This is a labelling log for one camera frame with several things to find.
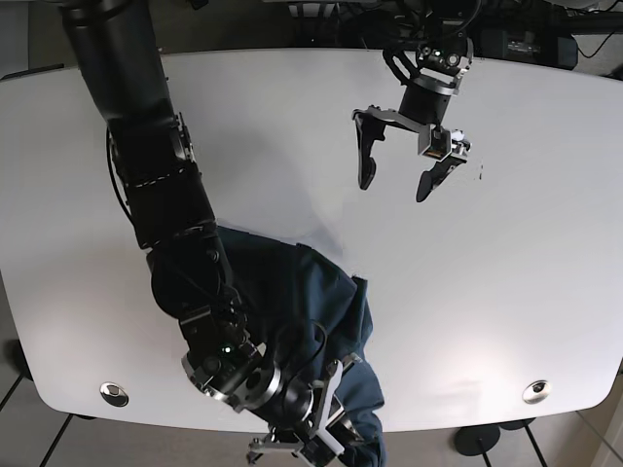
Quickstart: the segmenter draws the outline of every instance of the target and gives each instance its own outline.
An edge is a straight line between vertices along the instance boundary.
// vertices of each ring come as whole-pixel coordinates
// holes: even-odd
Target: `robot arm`
[[[273,345],[250,335],[188,129],[173,112],[146,1],[69,0],[59,8],[108,127],[154,298],[188,343],[189,380],[269,423],[267,439],[250,445],[250,463],[273,446],[323,467],[359,440],[334,395],[343,364],[332,362],[324,381],[305,381],[278,367]]]
[[[416,201],[422,202],[456,167],[467,162],[470,143],[462,131],[443,128],[442,121],[451,97],[458,94],[471,66],[473,45],[470,39],[454,39],[432,47],[421,44],[413,55],[415,63],[401,49],[386,49],[383,53],[391,72],[406,87],[399,110],[370,106],[365,111],[355,110],[352,119],[357,129],[361,190],[367,190],[374,179],[377,164],[371,156],[372,146],[375,141],[385,141],[386,126],[418,135],[416,155],[435,160],[435,165],[421,175]]]

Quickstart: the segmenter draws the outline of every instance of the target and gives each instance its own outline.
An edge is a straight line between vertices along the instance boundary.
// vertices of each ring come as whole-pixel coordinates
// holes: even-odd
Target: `black wire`
[[[467,28],[467,26],[469,26],[469,24],[471,24],[474,21],[474,19],[478,17],[482,6],[483,6],[483,0],[476,0],[476,6],[474,7],[474,10],[471,12],[471,15],[469,15],[469,17],[459,27],[445,34],[441,34],[439,36],[424,37],[420,39],[420,41],[421,42],[443,41],[444,39],[450,39],[451,37],[455,37],[457,34],[460,34],[460,32],[464,31]]]
[[[18,388],[22,379],[23,379],[23,373],[20,373],[18,378],[16,379],[16,382],[13,383],[13,386],[11,386],[11,389],[9,389],[9,392],[7,392],[7,395],[4,396],[4,399],[2,399],[2,402],[0,402],[0,412],[2,412],[2,409],[4,409],[4,406],[7,405],[7,402],[9,402],[9,399],[11,399],[11,396],[13,396],[13,393],[16,392],[16,389]]]
[[[614,7],[616,7],[619,3],[621,3],[621,0],[616,0],[616,1],[612,4],[612,5],[610,5],[610,6],[609,6],[608,8],[606,8],[605,10],[601,10],[601,11],[596,12],[596,13],[611,12],[611,11],[612,11],[612,9],[613,9]]]
[[[115,197],[117,197],[117,202],[126,213],[126,217],[128,217],[129,222],[134,225],[134,221],[132,221],[132,216],[128,211],[128,207],[124,203],[123,198],[121,198],[121,193],[119,192],[119,187],[117,186],[117,180],[115,179],[115,172],[113,170],[113,155],[111,145],[112,135],[110,134],[110,129],[106,128],[106,158],[108,160],[108,174],[110,175],[110,181],[113,184],[113,190],[115,191]]]
[[[600,50],[601,50],[601,49],[602,49],[602,47],[605,45],[605,43],[608,41],[608,39],[609,39],[610,37],[612,37],[614,34],[616,34],[617,32],[619,32],[620,30],[621,30],[621,28],[620,28],[620,27],[618,27],[618,28],[616,28],[615,30],[613,30],[612,32],[610,32],[610,33],[607,35],[607,37],[604,39],[604,41],[600,44],[600,46],[599,46],[599,47],[597,47],[597,50],[596,50],[596,51],[594,51],[594,52],[593,52],[592,54],[590,54],[590,55],[585,54],[585,53],[584,53],[584,52],[580,49],[580,46],[577,46],[577,51],[578,51],[578,52],[580,52],[580,54],[581,54],[584,58],[593,58],[595,55],[597,55],[597,54],[600,52]]]
[[[288,392],[288,387],[290,386],[290,383],[292,382],[292,380],[295,377],[298,377],[301,375],[301,373],[305,370],[305,368],[307,368],[309,365],[311,365],[313,363],[313,361],[316,359],[316,357],[320,354],[320,352],[322,350],[324,350],[324,347],[327,344],[327,331],[326,329],[324,329],[324,326],[322,326],[320,323],[318,323],[317,321],[312,321],[311,322],[317,329],[320,330],[320,332],[322,333],[322,342],[320,343],[320,346],[318,347],[318,349],[316,350],[316,352],[313,353],[313,355],[307,359],[305,362],[303,362],[303,364],[299,367],[299,369],[294,373],[294,375],[292,377],[290,377],[288,379],[287,382],[285,382],[285,384],[283,385],[283,391],[282,391],[282,396],[281,396],[281,411],[283,412],[283,414],[285,415],[286,410],[285,410],[285,395]]]

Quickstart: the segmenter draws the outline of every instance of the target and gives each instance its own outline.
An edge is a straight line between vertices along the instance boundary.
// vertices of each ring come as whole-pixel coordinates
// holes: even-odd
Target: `blue cloth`
[[[324,327],[327,342],[306,368],[306,378],[320,378],[323,362],[329,359],[341,360],[353,352],[364,359],[345,375],[337,395],[365,443],[348,447],[340,460],[348,467],[384,467],[383,427],[373,411],[385,401],[364,354],[372,334],[367,282],[349,277],[305,245],[288,245],[226,228],[219,228],[219,235],[235,285],[254,310],[249,313],[252,338],[269,341],[279,334],[278,341],[288,342],[277,353],[277,361],[287,360],[296,368],[321,347],[313,321]],[[303,324],[297,333],[287,323]]]

